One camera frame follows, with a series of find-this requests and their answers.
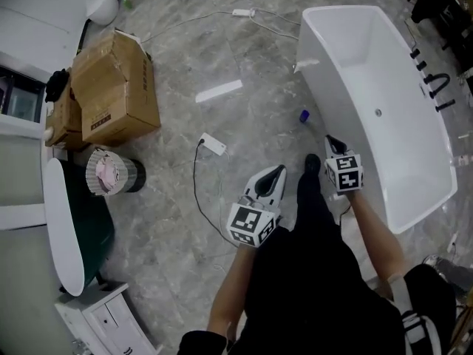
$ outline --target freestanding bathtub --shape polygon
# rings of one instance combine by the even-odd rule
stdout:
[[[410,53],[379,7],[302,14],[302,74],[327,131],[361,155],[364,196],[396,234],[457,191],[442,115],[415,67],[422,54]]]

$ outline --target wall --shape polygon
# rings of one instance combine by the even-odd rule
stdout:
[[[0,207],[42,204],[40,140],[0,134],[0,159]]]
[[[47,81],[71,65],[85,21],[86,0],[0,0],[0,64]]]
[[[5,355],[67,355],[73,337],[53,302],[61,285],[47,227],[0,231],[0,349]]]

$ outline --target person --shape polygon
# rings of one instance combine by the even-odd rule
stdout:
[[[405,353],[399,310],[361,278],[321,195],[320,168],[316,155],[306,157],[293,231],[279,227],[259,248],[239,245],[207,330],[185,334],[178,355]],[[446,354],[455,325],[452,288],[430,266],[406,272],[399,242],[363,195],[347,197],[377,275],[386,281],[405,274],[413,308],[433,321]]]

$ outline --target cardboard box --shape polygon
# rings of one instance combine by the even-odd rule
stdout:
[[[137,37],[115,30],[80,52],[72,89],[84,141],[117,146],[160,127],[153,66]]]
[[[81,107],[74,99],[71,90],[71,78],[64,91],[54,103],[54,110],[46,118],[46,128],[52,127],[52,138],[45,144],[59,149],[81,151],[89,144],[82,141]]]

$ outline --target marble floor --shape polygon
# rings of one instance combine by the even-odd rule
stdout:
[[[112,27],[143,40],[165,28],[217,10],[261,7],[300,21],[303,9],[333,4],[375,4],[395,23],[408,44],[406,0],[130,0],[107,28],[89,25],[85,45]],[[259,13],[260,22],[297,36],[299,28]],[[457,75],[449,50],[428,21],[418,26],[416,41],[431,73]],[[228,207],[248,178],[266,166],[283,163],[288,179],[282,212],[294,221],[296,181],[308,152],[323,154],[324,124],[300,73],[293,74],[297,41],[277,36],[247,19],[217,13],[168,30],[143,45],[152,55],[155,88],[162,120],[160,130],[121,146],[117,152],[141,160],[146,186],[134,194],[116,195],[108,204],[116,228],[112,253],[103,267],[106,278],[127,282],[129,297],[164,354],[175,354],[181,336],[205,328],[212,299],[231,264],[234,248],[225,243],[197,211],[192,167],[203,132],[228,146],[229,159],[207,149],[197,154],[197,193],[203,210],[225,224]],[[241,79],[243,88],[201,104],[198,92]],[[471,154],[473,141],[458,137],[472,128],[472,112],[454,79],[440,94],[457,104],[442,115],[454,155]],[[307,124],[299,123],[303,109]],[[412,264],[431,253],[444,254],[458,231],[455,261],[469,266],[473,191],[471,168],[457,170],[458,192],[440,209],[399,236]],[[333,190],[322,178],[326,197]],[[338,217],[346,203],[330,202]],[[343,235],[355,252],[364,277],[374,275],[351,213]]]

